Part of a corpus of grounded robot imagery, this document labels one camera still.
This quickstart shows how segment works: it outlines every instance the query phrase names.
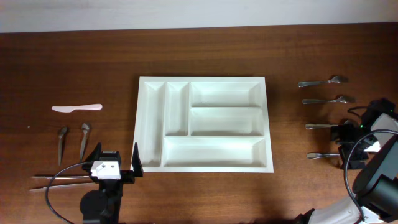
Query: silver spoon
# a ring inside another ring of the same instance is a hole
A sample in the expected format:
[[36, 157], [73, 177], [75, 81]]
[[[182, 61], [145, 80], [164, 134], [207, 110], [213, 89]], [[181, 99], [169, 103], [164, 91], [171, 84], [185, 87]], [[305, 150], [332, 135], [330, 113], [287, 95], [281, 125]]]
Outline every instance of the silver spoon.
[[84, 123], [81, 126], [81, 130], [83, 131], [83, 140], [81, 140], [81, 146], [80, 146], [80, 162], [83, 161], [83, 156], [85, 154], [85, 147], [86, 147], [86, 141], [87, 141], [87, 133], [90, 130], [90, 125]]
[[348, 96], [341, 96], [335, 100], [304, 99], [303, 104], [310, 103], [355, 103], [355, 99]]
[[62, 154], [63, 154], [63, 141], [65, 140], [64, 135], [68, 132], [68, 127], [63, 127], [58, 131], [58, 165], [61, 165]]
[[320, 159], [320, 158], [326, 158], [326, 157], [335, 157], [335, 156], [340, 156], [338, 153], [314, 153], [310, 152], [307, 154], [307, 159]]
[[312, 85], [319, 85], [319, 84], [326, 84], [326, 83], [342, 83], [345, 81], [346, 81], [345, 79], [343, 79], [339, 76], [335, 76], [331, 80], [327, 80], [327, 81], [299, 82], [298, 87], [305, 87], [305, 86], [312, 86]]

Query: white wall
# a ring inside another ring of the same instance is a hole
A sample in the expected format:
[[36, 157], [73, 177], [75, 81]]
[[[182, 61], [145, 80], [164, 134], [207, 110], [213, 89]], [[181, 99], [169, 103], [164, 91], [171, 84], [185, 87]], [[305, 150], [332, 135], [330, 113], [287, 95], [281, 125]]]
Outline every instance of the white wall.
[[398, 0], [0, 0], [0, 32], [392, 21]]

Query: fork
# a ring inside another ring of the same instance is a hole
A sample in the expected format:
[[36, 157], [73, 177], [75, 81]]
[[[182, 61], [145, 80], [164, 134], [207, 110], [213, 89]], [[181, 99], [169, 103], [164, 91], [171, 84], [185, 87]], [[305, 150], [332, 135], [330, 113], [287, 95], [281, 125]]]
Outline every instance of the fork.
[[305, 87], [305, 86], [312, 86], [312, 85], [319, 85], [319, 84], [326, 84], [326, 83], [342, 83], [345, 81], [346, 80], [344, 80], [343, 78], [336, 75], [331, 80], [327, 80], [327, 81], [299, 82], [298, 87]]
[[348, 96], [341, 96], [335, 100], [304, 99], [303, 104], [310, 103], [355, 103], [355, 99]]
[[[352, 119], [347, 119], [344, 124], [352, 124], [354, 127], [358, 127], [359, 124], [356, 121], [353, 121]], [[305, 124], [305, 129], [311, 130], [311, 129], [319, 129], [319, 128], [331, 128], [339, 126], [339, 124]]]

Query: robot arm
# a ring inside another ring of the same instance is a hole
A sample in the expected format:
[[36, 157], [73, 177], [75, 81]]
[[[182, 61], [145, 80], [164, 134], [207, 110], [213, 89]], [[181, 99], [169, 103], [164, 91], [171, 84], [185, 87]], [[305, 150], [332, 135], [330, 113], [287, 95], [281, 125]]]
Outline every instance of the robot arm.
[[98, 190], [85, 194], [80, 201], [83, 223], [111, 224], [119, 222], [119, 211], [123, 196], [123, 185], [133, 184], [135, 177], [142, 177], [143, 171], [134, 145], [131, 165], [134, 171], [120, 170], [121, 158], [118, 151], [102, 151], [101, 144], [95, 147], [83, 165], [93, 182], [99, 184]]
[[[371, 130], [397, 130], [394, 118], [382, 114], [374, 120]], [[358, 174], [353, 184], [365, 223], [382, 223], [398, 220], [398, 136], [386, 133], [375, 134], [380, 139], [381, 149]], [[360, 212], [351, 198], [327, 208], [311, 210], [295, 219], [296, 224], [353, 224], [358, 223]]]

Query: white cutlery tray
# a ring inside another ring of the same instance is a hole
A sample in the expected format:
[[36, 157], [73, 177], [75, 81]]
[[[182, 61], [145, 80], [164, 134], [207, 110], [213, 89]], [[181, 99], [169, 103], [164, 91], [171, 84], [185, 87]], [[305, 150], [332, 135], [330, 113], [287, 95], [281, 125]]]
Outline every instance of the white cutlery tray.
[[264, 77], [140, 77], [144, 172], [274, 172]]

